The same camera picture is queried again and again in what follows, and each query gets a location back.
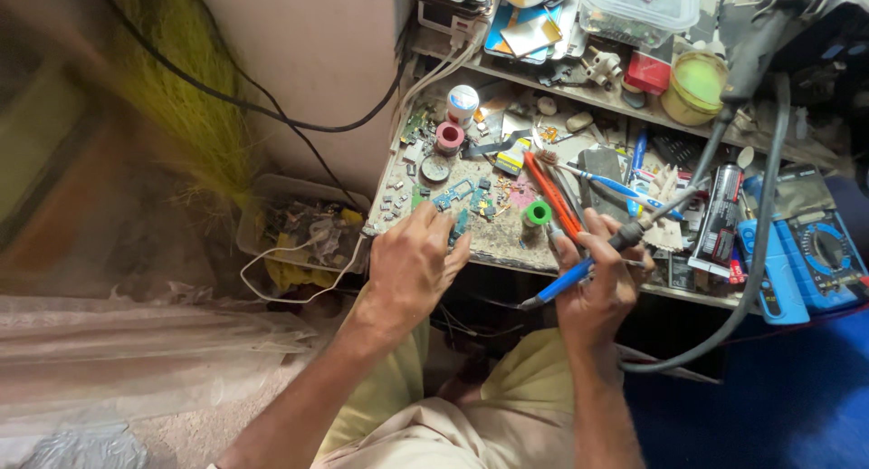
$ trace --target gray cable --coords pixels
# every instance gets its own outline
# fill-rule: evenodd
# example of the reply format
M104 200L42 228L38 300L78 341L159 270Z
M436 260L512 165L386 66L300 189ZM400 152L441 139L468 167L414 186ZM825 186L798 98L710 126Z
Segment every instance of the gray cable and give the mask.
M660 373L669 371L681 365L687 364L692 360L699 358L710 352L718 346L722 341L736 330L736 327L742 323L745 316L748 314L748 309L757 300L760 291L760 282L763 280L764 268L761 266L766 261L766 242L769 240L770 226L773 221L773 212L775 208L775 183L778 178L778 166L781 162L781 148L784 146L785 134L788 132L788 118L791 114L791 83L786 73L775 74L775 93L778 100L778 113L775 120L775 133L773 141L770 144L769 156L766 160L766 172L764 173L763 188L760 191L760 207L758 213L757 237L754 242L754 254L752 263L756 264L755 268L748 276L745 282L745 290L740 299L740 303L731 313L730 318L715 331L711 337L704 340L701 344L693 349L680 353L679 355L655 362L653 364L632 364L628 362L619 363L619 367L628 373Z

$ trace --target hand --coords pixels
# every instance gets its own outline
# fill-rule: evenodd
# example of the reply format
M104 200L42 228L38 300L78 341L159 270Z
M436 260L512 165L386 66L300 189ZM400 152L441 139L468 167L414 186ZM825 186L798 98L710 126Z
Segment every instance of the hand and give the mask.
M607 215L585 210L588 231L580 232L579 242L594 258L594 278L587 286L573 286L555 298L561 335L570 349L584 352L614 352L615 332L637 301L637 287L654 269L654 261L645 247L638 244L619 255L606 241L621 223ZM565 273L580 262L573 242L561 237L556 243L559 272ZM646 264L625 268L622 257Z
M447 254L453 224L452 217L425 201L377 237L371 245L370 289L356 308L357 320L397 343L428 317L471 255L469 233Z

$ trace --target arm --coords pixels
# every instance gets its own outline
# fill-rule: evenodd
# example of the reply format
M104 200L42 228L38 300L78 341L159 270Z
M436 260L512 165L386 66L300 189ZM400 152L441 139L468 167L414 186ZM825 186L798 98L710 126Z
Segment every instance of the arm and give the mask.
M429 316L468 263L470 235L447 254L453 219L421 203L371 247L368 295L332 344L223 452L221 469L309 467L341 406L376 362Z
M606 242L621 224L591 208L586 209L586 223L590 233L581 233L579 241L594 258L594 280L564 291L555 300L573 376L574 464L640 469L645 464L621 391L615 332L636 303L637 285L654 269L654 262L638 245L624 255L643 261L646 269L629 272L622 256ZM581 258L567 237L559 239L557 246L564 273Z

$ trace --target pants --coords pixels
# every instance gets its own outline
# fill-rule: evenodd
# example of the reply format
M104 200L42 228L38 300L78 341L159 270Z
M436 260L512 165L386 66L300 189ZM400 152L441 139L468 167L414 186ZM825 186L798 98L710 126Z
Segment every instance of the pants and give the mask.
M356 304L367 291L365 286ZM428 351L429 319L425 319L356 386L332 422L317 457L365 438L397 412L421 401L422 366ZM573 381L559 330L538 330L522 339L495 366L481 395L482 400L475 403L573 414Z

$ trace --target green solder spool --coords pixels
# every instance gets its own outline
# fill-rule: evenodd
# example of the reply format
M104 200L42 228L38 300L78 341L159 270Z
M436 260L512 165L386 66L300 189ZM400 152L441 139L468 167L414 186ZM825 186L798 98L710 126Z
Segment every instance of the green solder spool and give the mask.
M522 223L534 228L545 225L552 219L552 208L543 201L534 201L522 212Z

